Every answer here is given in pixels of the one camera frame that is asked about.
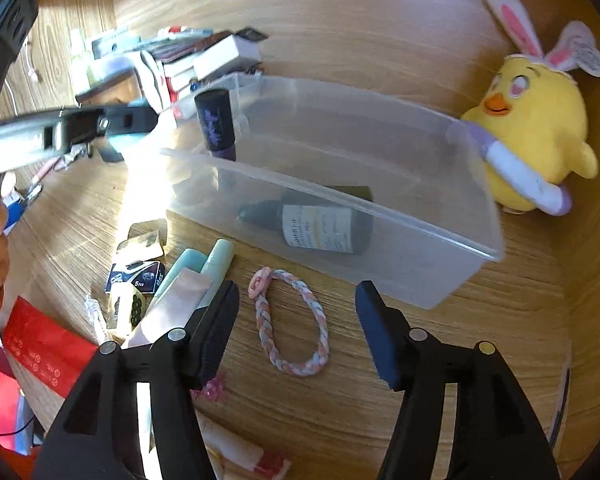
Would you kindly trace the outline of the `red envelope packet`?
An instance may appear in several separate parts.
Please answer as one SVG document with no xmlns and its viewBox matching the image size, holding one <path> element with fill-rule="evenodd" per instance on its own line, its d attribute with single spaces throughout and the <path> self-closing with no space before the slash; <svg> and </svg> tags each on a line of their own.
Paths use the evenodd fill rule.
<svg viewBox="0 0 600 480">
<path fill-rule="evenodd" d="M 5 349 L 46 387 L 68 396 L 97 347 L 33 307 L 15 300 L 3 330 Z"/>
</svg>

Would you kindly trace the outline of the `blue Max staples box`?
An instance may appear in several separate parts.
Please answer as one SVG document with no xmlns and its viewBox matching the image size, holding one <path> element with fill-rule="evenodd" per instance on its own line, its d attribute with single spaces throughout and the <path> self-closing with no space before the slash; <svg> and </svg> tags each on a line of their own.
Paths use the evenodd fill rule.
<svg viewBox="0 0 600 480">
<path fill-rule="evenodd" d="M 166 275 L 161 261 L 137 261 L 128 264 L 114 263 L 109 271 L 104 291 L 110 293 L 116 283 L 131 283 L 141 294 L 153 295 Z"/>
</svg>

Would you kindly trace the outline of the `pale pink tube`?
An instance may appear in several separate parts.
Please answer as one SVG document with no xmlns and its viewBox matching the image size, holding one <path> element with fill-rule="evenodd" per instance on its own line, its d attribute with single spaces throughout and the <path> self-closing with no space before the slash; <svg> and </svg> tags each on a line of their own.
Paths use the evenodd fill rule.
<svg viewBox="0 0 600 480">
<path fill-rule="evenodd" d="M 147 313 L 122 348 L 153 344 L 172 328 L 184 327 L 212 284 L 209 275 L 182 269 Z"/>
</svg>

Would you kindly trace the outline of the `dark purple nail polish bottle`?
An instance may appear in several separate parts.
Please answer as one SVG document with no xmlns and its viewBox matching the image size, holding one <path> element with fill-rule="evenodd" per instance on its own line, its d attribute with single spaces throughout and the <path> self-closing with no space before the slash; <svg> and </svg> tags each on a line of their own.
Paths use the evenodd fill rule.
<svg viewBox="0 0 600 480">
<path fill-rule="evenodd" d="M 235 129 L 230 92 L 216 88 L 194 97 L 206 149 L 213 157 L 236 160 Z"/>
</svg>

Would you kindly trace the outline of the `mint green tube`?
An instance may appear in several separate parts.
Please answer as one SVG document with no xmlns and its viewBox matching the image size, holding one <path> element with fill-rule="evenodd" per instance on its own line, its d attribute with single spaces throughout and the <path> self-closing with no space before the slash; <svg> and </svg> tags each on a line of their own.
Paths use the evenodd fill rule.
<svg viewBox="0 0 600 480">
<path fill-rule="evenodd" d="M 197 273 L 209 275 L 210 278 L 212 278 L 212 284 L 208 292 L 204 294 L 196 309 L 207 307 L 222 284 L 233 257 L 234 244 L 228 240 L 217 240 L 206 260 L 202 260 L 201 252 L 197 252 L 193 249 L 185 249 L 178 257 L 178 260 L 176 260 L 176 263 L 174 263 L 174 266 L 172 266 L 169 273 L 166 274 L 166 278 L 158 289 L 154 300 L 151 301 L 150 306 L 152 306 L 166 291 L 182 269 L 189 269 Z"/>
</svg>

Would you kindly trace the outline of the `pink red-capped tube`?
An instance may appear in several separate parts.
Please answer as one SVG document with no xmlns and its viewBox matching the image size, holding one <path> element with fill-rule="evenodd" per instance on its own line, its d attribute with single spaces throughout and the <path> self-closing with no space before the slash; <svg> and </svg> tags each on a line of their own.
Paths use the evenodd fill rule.
<svg viewBox="0 0 600 480">
<path fill-rule="evenodd" d="M 223 467 L 227 463 L 255 474 L 260 479 L 283 479 L 291 467 L 291 461 L 268 452 L 234 432 L 225 429 L 210 418 L 197 412 L 197 420 L 204 444 L 212 458 L 212 464 Z"/>
</svg>

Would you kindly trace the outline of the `stack of books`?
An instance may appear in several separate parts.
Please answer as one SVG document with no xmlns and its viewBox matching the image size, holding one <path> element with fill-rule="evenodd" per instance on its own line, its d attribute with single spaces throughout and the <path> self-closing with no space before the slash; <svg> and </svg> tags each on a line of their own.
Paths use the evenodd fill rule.
<svg viewBox="0 0 600 480">
<path fill-rule="evenodd" d="M 113 30 L 91 42 L 94 74 L 100 81 L 130 70 L 140 85 L 140 97 L 162 112 L 203 84 L 220 77 L 198 80 L 194 58 L 224 38 L 235 35 L 260 44 L 266 32 L 253 27 L 230 30 L 175 26 L 144 39 L 132 30 Z"/>
</svg>

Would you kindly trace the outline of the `white small box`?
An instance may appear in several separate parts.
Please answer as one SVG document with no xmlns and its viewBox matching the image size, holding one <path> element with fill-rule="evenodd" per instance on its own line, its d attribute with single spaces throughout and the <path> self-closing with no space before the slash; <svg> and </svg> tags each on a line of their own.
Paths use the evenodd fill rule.
<svg viewBox="0 0 600 480">
<path fill-rule="evenodd" d="M 230 35 L 194 58 L 193 68 L 198 80 L 240 72 L 259 64 L 261 53 L 255 42 Z"/>
</svg>

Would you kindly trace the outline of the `dark bottle with label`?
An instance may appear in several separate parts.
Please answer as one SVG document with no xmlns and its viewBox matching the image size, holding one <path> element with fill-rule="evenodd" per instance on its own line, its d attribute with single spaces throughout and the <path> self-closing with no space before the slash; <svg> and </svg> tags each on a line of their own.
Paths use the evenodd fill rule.
<svg viewBox="0 0 600 480">
<path fill-rule="evenodd" d="M 276 200 L 242 205 L 238 219 L 277 232 L 290 247 L 348 255 L 366 251 L 374 228 L 367 212 L 292 188 Z"/>
</svg>

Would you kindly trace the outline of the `clear plastic storage bin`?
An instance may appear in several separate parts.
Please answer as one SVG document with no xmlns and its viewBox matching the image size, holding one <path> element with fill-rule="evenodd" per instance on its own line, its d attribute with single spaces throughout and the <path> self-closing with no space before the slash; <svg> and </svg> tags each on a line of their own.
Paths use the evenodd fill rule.
<svg viewBox="0 0 600 480">
<path fill-rule="evenodd" d="M 437 307 L 505 242 L 474 140 L 458 119 L 384 94 L 328 82 L 233 74 L 236 160 L 213 157 L 192 98 L 173 107 L 166 149 L 173 209 L 254 247 L 385 295 Z M 361 255 L 288 246 L 238 219 L 242 205 L 287 189 L 374 217 Z"/>
</svg>

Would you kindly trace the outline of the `yellow chick plush toy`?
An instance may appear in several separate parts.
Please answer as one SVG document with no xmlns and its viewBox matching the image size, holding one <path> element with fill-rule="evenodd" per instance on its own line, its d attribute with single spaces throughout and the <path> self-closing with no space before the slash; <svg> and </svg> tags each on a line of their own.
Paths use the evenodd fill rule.
<svg viewBox="0 0 600 480">
<path fill-rule="evenodd" d="M 484 0 L 516 44 L 480 104 L 462 117 L 486 165 L 494 200 L 524 214 L 539 209 L 560 217 L 570 211 L 565 178 L 593 179 L 598 160 L 588 144 L 588 116 L 571 73 L 600 78 L 600 50 L 591 29 L 571 21 L 545 52 L 520 0 Z"/>
</svg>

